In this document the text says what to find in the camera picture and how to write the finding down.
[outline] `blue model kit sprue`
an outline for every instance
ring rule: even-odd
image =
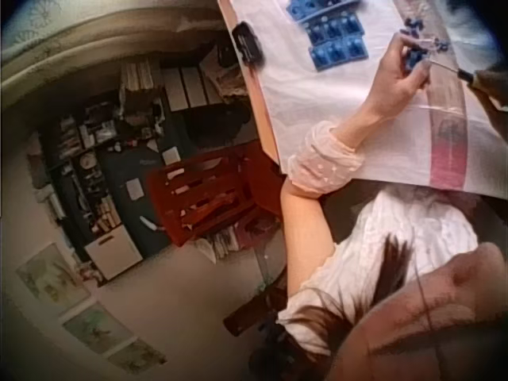
[[[368,58],[363,41],[364,27],[345,8],[360,0],[292,0],[289,14],[309,36],[310,58],[317,70]]]

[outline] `white blouse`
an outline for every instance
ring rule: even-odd
[[[352,319],[353,298],[372,297],[388,235],[408,242],[413,255],[406,281],[434,270],[455,254],[478,246],[471,224],[439,191],[401,184],[387,185],[361,211],[351,235],[293,295],[279,313],[279,324],[307,351],[329,354],[326,344],[312,330],[287,319],[303,306],[323,306],[318,289],[336,301],[342,296],[344,311]]]

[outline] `chair backrest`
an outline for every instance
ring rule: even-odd
[[[148,190],[171,241],[191,238],[234,222],[254,206],[240,175],[245,144],[193,157],[148,175]]]

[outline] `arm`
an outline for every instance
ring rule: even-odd
[[[330,139],[355,150],[381,123],[396,117],[429,77],[429,63],[421,62],[410,75],[402,72],[405,46],[415,45],[396,34],[381,60],[365,103],[340,126],[330,130]],[[288,177],[281,192],[284,234],[287,246],[287,292],[298,291],[335,250],[332,234],[318,201],[321,192],[304,191]]]

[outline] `white paper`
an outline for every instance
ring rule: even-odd
[[[144,196],[143,187],[139,179],[129,180],[125,185],[127,186],[127,192],[131,200],[136,201]]]
[[[177,163],[181,160],[180,154],[176,147],[169,148],[166,151],[162,152],[162,159],[166,165]]]
[[[150,139],[146,146],[154,152],[159,152],[159,147],[157,147],[157,142],[155,139]]]
[[[356,13],[365,29],[369,58],[317,72],[308,52],[309,37],[286,11],[289,0],[265,0],[263,6],[252,0],[232,3],[238,20],[251,25],[264,52],[265,63],[258,76],[280,167],[286,172],[287,160],[307,131],[321,121],[339,124],[362,104],[393,33],[404,28],[403,21],[393,0],[363,0]],[[457,35],[466,38],[464,33],[451,33],[452,39]],[[463,40],[452,43],[459,65],[466,65],[460,48],[467,45]],[[483,56],[487,66],[493,56]],[[464,93],[469,121],[464,190],[508,198],[506,144],[465,85]],[[428,108],[426,93],[420,91],[397,119],[369,137],[361,147],[365,164],[355,177],[428,186],[432,152]],[[443,112],[453,114],[454,110]]]

